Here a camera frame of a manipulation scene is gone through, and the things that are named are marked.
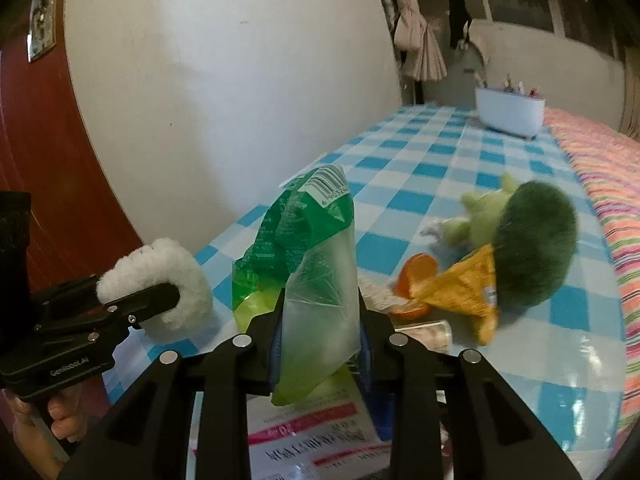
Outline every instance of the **green plastic packaging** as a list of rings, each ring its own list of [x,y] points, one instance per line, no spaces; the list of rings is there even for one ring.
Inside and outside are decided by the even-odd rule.
[[[274,309],[283,286],[277,405],[311,393],[360,348],[353,199],[340,166],[327,164],[291,182],[234,263],[232,306],[240,330]]]

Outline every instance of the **table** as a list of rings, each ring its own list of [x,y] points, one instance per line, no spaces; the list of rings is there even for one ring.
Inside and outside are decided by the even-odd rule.
[[[433,219],[460,214],[463,192],[497,189],[505,171],[521,182],[555,184],[571,197],[578,249],[564,286],[520,318],[502,314],[494,341],[481,351],[580,463],[585,478],[594,476],[608,458],[622,401],[620,294],[591,202],[552,136],[543,132],[526,141],[494,132],[466,108],[403,107],[316,164],[329,162],[344,168],[353,195],[359,271],[377,283],[388,282],[418,252],[431,253],[441,269],[452,264],[460,255],[421,236],[421,229]],[[196,255],[213,290],[216,325],[169,346],[132,333],[116,349],[115,368],[104,374],[112,402],[165,349],[189,356],[235,333],[229,310],[232,262],[254,241],[275,197]],[[468,319],[431,315],[452,324],[453,353],[476,348]]]

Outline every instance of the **colorful striped blanket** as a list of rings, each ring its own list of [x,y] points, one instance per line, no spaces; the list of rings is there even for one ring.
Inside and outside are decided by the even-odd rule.
[[[620,286],[626,381],[617,450],[640,413],[640,142],[564,110],[547,108],[545,124],[593,203]]]

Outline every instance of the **brown wooden door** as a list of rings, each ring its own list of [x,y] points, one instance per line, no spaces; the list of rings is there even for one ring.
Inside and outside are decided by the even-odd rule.
[[[63,6],[58,0],[56,46],[48,54],[28,63],[22,31],[0,52],[0,188],[32,194],[33,290],[103,272],[142,244],[100,168],[76,105]]]

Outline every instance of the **silver bolt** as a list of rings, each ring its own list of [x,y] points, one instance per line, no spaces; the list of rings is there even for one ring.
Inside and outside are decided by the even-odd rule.
[[[251,341],[252,339],[250,335],[239,334],[234,338],[233,343],[234,346],[237,346],[238,348],[246,348],[251,344]]]
[[[170,365],[175,363],[178,360],[178,352],[173,350],[167,350],[166,352],[162,352],[160,354],[160,362],[163,365]]]
[[[482,360],[482,356],[477,350],[465,350],[464,352],[462,352],[462,357],[466,362],[473,365],[478,364]]]
[[[393,346],[404,346],[409,342],[409,338],[405,334],[395,333],[389,336],[389,342]]]

